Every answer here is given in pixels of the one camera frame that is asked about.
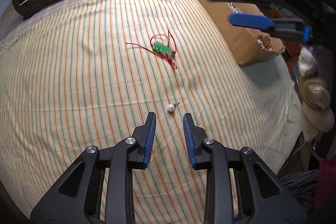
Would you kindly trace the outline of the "pearl earring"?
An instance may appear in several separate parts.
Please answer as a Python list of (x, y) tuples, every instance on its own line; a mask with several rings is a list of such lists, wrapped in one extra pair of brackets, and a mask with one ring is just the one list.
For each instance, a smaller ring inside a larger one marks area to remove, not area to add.
[(179, 105), (179, 102), (177, 103), (170, 103), (166, 106), (166, 110), (169, 112), (169, 113), (173, 113), (176, 109), (176, 107)]

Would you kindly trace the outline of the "cardboard tray box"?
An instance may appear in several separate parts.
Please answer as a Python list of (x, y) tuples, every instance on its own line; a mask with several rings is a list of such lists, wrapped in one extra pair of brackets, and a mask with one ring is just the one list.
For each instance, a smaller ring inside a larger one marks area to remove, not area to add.
[(235, 2), (211, 2), (198, 0), (210, 15), (226, 41), (234, 59), (239, 65), (250, 65), (272, 59), (285, 52), (281, 39), (244, 27), (234, 27), (229, 22), (232, 13), (261, 15), (256, 5)]

